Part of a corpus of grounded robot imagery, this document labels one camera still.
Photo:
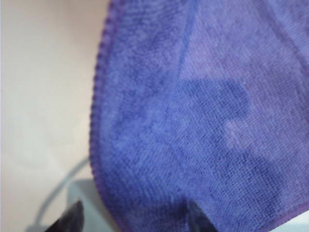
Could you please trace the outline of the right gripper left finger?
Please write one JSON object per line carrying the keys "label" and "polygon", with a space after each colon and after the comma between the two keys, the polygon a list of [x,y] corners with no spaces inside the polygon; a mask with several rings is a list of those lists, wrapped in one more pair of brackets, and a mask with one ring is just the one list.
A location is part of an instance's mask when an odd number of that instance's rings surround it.
{"label": "right gripper left finger", "polygon": [[47,232],[82,232],[84,228],[84,207],[81,200],[68,207]]}

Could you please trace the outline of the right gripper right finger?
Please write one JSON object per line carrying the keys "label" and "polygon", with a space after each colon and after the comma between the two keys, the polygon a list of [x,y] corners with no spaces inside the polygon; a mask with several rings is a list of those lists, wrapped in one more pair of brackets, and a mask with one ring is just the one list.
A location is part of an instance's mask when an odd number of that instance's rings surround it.
{"label": "right gripper right finger", "polygon": [[217,232],[206,214],[192,200],[188,202],[188,224],[191,232]]}

